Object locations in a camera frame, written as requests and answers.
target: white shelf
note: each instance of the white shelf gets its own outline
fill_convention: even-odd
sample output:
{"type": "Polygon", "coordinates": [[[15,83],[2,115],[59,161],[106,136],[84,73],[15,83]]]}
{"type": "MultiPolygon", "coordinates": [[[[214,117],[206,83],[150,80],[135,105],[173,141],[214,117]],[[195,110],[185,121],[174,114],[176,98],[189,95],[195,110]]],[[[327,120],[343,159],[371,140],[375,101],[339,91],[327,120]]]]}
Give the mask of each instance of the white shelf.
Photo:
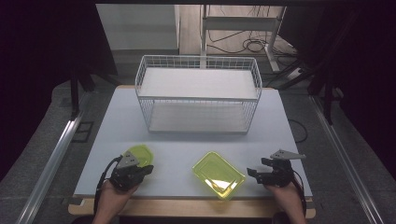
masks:
{"type": "Polygon", "coordinates": [[[151,132],[245,133],[248,125],[241,104],[154,104],[151,132]]]}
{"type": "Polygon", "coordinates": [[[249,70],[149,67],[139,97],[257,101],[249,70]]]}

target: yellow transparent lid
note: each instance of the yellow transparent lid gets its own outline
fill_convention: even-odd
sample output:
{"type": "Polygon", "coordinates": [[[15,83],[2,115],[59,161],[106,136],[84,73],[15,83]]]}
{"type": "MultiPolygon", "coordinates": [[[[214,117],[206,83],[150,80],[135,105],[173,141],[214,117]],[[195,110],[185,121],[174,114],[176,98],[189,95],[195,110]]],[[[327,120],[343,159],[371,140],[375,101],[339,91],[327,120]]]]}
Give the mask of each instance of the yellow transparent lid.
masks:
{"type": "Polygon", "coordinates": [[[139,164],[137,165],[138,167],[151,165],[152,161],[154,160],[154,155],[146,145],[130,147],[128,151],[130,151],[132,155],[134,155],[139,160],[139,164]]]}
{"type": "Polygon", "coordinates": [[[245,181],[245,176],[216,152],[207,153],[192,167],[192,171],[222,200],[230,200],[245,181]]]}

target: wall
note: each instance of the wall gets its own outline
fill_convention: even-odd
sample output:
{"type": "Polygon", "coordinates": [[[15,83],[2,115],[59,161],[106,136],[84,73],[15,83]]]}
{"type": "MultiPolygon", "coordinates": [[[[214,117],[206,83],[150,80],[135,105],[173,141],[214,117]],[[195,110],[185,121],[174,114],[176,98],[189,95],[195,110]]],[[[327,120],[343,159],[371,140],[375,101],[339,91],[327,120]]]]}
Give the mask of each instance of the wall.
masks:
{"type": "Polygon", "coordinates": [[[178,49],[178,6],[96,5],[112,50],[178,49]]]}

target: metal rail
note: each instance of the metal rail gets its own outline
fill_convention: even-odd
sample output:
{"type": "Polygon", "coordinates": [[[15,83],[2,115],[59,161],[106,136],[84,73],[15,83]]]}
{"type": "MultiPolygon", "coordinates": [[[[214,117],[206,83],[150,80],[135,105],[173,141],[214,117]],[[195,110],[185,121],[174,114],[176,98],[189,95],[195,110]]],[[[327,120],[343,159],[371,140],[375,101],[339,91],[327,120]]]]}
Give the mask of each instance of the metal rail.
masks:
{"type": "Polygon", "coordinates": [[[341,162],[341,165],[346,172],[346,176],[349,179],[352,188],[355,190],[355,193],[358,196],[361,202],[361,206],[363,207],[366,216],[370,220],[370,223],[384,223],[382,217],[379,215],[378,209],[369,190],[359,177],[358,172],[356,171],[355,167],[352,164],[352,161],[347,155],[346,149],[341,143],[341,140],[338,138],[337,132],[335,131],[333,126],[327,123],[327,120],[322,113],[323,108],[320,104],[320,101],[318,100],[318,97],[310,96],[310,99],[316,108],[319,120],[323,125],[324,131],[329,137],[334,152],[337,155],[339,161],[341,162]]]}
{"type": "Polygon", "coordinates": [[[44,167],[41,176],[35,184],[35,188],[29,196],[25,206],[23,207],[20,216],[18,217],[16,223],[32,223],[35,219],[38,209],[43,202],[47,191],[50,187],[53,177],[62,162],[64,153],[66,152],[74,133],[81,121],[84,114],[84,108],[90,98],[89,93],[84,93],[80,100],[80,111],[74,120],[69,120],[64,128],[64,132],[61,135],[55,149],[53,149],[49,161],[44,167]]]}

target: black curtain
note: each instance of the black curtain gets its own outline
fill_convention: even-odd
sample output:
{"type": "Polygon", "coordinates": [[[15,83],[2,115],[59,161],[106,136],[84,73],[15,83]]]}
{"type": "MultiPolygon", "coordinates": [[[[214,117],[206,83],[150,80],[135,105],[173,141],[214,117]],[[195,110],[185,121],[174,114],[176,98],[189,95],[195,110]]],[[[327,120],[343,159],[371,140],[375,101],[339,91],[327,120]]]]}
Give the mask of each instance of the black curtain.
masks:
{"type": "Polygon", "coordinates": [[[72,69],[117,74],[94,3],[8,2],[0,4],[1,179],[72,69]]]}

